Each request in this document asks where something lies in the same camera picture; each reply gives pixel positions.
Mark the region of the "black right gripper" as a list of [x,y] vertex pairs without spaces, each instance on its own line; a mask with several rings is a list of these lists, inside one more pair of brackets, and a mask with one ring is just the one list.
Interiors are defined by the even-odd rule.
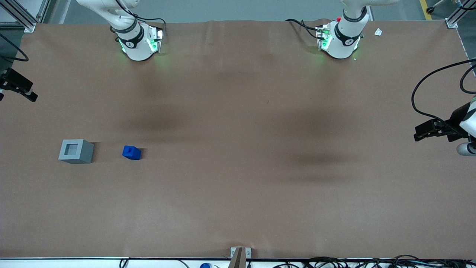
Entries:
[[29,101],[36,102],[38,95],[31,90],[32,85],[33,83],[29,79],[13,68],[7,68],[0,77],[2,90],[11,90],[15,93],[21,93]]

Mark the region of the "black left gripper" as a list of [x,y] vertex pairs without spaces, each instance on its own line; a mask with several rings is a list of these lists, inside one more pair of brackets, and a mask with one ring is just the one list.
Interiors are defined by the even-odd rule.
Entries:
[[418,126],[415,127],[414,140],[419,142],[425,138],[429,137],[439,137],[447,136],[449,142],[454,142],[459,139],[467,139],[467,141],[472,141],[472,136],[465,131],[460,123],[466,116],[469,111],[470,102],[462,105],[452,112],[450,118],[446,120],[446,123],[450,125],[453,129],[450,130],[450,134],[447,134],[448,127],[445,122],[439,121],[437,119],[430,119]]

